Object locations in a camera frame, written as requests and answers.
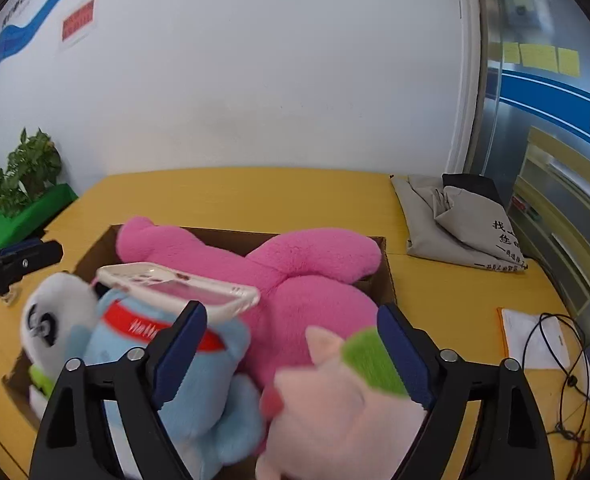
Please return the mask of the pink pig plush toy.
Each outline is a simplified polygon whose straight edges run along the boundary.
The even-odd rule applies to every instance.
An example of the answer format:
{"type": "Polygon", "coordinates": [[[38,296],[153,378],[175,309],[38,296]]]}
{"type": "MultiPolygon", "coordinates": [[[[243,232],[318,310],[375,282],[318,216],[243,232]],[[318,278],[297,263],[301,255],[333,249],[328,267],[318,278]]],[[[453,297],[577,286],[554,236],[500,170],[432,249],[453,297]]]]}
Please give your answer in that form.
{"type": "Polygon", "coordinates": [[[426,411],[411,399],[373,327],[344,339],[305,331],[311,365],[282,367],[263,390],[258,479],[389,479],[426,411]]]}

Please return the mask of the red wall notice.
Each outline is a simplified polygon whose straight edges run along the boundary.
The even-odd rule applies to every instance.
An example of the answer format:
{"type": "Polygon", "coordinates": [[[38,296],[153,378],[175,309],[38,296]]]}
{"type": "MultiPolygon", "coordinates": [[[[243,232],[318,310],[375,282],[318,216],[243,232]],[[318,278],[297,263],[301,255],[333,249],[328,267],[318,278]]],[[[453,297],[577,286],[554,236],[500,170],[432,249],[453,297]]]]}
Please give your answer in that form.
{"type": "Polygon", "coordinates": [[[71,48],[89,36],[97,26],[96,0],[83,0],[60,24],[60,50],[71,48]]]}

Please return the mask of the white paper envelope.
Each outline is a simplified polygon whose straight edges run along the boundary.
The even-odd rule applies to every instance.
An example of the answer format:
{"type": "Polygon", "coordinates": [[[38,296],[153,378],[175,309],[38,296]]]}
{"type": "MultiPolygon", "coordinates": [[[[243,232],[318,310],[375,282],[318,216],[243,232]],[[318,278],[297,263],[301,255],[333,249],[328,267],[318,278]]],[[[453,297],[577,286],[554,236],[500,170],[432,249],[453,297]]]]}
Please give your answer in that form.
{"type": "Polygon", "coordinates": [[[515,359],[525,370],[570,367],[568,346],[557,318],[541,320],[539,315],[509,309],[499,309],[498,316],[507,358],[515,359]]]}

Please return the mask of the large pink plush bear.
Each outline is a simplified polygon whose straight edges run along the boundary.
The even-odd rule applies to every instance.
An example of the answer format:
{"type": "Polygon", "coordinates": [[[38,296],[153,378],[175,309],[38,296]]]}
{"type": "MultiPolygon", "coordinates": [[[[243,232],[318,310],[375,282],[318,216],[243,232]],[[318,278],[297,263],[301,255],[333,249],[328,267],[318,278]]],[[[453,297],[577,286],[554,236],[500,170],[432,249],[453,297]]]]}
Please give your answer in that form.
{"type": "Polygon", "coordinates": [[[158,226],[134,217],[120,226],[121,262],[153,262],[188,274],[254,286],[257,306],[244,312],[251,345],[240,365],[264,389],[282,367],[307,366],[309,326],[346,338],[375,322],[375,302],[358,283],[380,269],[372,238],[316,228],[274,236],[158,226]]]}

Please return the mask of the panda plush toy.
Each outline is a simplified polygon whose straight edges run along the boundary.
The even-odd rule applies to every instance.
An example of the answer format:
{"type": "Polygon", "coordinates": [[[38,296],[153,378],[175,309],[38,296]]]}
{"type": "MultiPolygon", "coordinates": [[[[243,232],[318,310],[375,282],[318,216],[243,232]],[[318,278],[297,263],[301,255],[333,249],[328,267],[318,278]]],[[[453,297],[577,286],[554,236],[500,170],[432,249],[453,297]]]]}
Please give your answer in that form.
{"type": "Polygon", "coordinates": [[[20,341],[30,365],[30,408],[42,417],[58,375],[72,358],[82,358],[97,323],[93,287],[67,272],[46,278],[27,299],[20,341]]]}

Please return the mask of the green cloth shelf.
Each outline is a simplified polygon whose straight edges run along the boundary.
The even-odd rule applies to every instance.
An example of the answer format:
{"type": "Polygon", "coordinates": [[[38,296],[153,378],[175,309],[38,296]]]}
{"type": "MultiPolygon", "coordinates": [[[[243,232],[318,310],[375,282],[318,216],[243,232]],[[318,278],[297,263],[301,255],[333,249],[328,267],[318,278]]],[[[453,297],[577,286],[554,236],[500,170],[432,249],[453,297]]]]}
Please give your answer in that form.
{"type": "Polygon", "coordinates": [[[13,217],[0,213],[0,249],[30,237],[41,237],[41,231],[77,198],[72,188],[63,183],[49,188],[34,203],[13,217]]]}

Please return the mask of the blue plush toy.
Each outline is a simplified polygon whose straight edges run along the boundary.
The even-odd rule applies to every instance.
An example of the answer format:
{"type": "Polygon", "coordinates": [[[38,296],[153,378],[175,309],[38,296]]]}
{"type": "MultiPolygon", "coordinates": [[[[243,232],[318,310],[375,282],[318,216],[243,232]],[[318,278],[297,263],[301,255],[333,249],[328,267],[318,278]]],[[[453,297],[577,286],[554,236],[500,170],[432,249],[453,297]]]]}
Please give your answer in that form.
{"type": "MultiPolygon", "coordinates": [[[[98,300],[98,322],[83,361],[116,361],[145,347],[176,315],[111,289],[98,300]]],[[[171,441],[195,479],[212,479],[224,466],[251,456],[265,436],[259,391],[237,371],[251,334],[233,320],[209,327],[175,398],[159,412],[171,441]]]]}

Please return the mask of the cream phone case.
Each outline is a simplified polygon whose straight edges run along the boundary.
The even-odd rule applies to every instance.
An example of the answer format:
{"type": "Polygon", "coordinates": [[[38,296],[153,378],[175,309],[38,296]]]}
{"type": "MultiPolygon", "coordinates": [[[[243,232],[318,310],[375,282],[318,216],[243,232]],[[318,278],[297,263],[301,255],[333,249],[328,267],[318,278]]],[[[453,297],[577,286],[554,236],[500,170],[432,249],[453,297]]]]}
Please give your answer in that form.
{"type": "Polygon", "coordinates": [[[109,288],[174,314],[190,301],[198,301],[206,310],[209,325],[229,322],[260,300],[260,291],[254,286],[203,278],[150,262],[101,266],[95,277],[109,288]]]}

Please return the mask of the grey canvas bag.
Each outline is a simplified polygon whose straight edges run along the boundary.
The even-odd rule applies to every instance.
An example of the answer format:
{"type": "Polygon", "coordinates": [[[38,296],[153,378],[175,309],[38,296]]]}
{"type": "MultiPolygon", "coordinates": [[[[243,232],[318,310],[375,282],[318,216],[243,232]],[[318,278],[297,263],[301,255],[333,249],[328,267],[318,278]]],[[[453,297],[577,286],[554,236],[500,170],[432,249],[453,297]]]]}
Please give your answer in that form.
{"type": "Polygon", "coordinates": [[[527,262],[493,180],[475,174],[391,177],[412,257],[497,272],[527,262]]]}

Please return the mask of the potted green plant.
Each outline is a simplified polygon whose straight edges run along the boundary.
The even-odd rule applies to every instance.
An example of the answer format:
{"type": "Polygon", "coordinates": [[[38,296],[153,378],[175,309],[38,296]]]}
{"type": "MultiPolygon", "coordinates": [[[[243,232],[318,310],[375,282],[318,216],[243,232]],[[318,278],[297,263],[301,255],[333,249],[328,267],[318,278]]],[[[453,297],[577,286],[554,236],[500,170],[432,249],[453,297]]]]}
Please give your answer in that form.
{"type": "Polygon", "coordinates": [[[56,185],[63,169],[60,152],[48,133],[22,130],[17,148],[0,167],[0,214],[15,217],[56,185]]]}

